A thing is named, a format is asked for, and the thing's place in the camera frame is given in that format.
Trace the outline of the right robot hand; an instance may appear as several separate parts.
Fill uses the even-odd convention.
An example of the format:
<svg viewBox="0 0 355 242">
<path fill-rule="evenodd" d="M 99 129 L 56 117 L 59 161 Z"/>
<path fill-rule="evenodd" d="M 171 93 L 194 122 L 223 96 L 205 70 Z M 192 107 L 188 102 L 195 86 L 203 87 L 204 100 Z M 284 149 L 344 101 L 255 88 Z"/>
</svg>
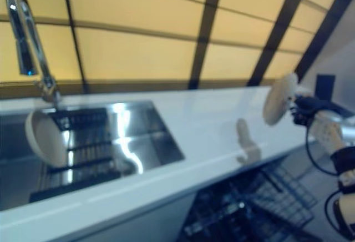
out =
<svg viewBox="0 0 355 242">
<path fill-rule="evenodd" d="M 331 102 L 316 97 L 297 95 L 290 107 L 293 122 L 309 127 L 315 119 L 340 122 L 342 116 Z"/>
</svg>

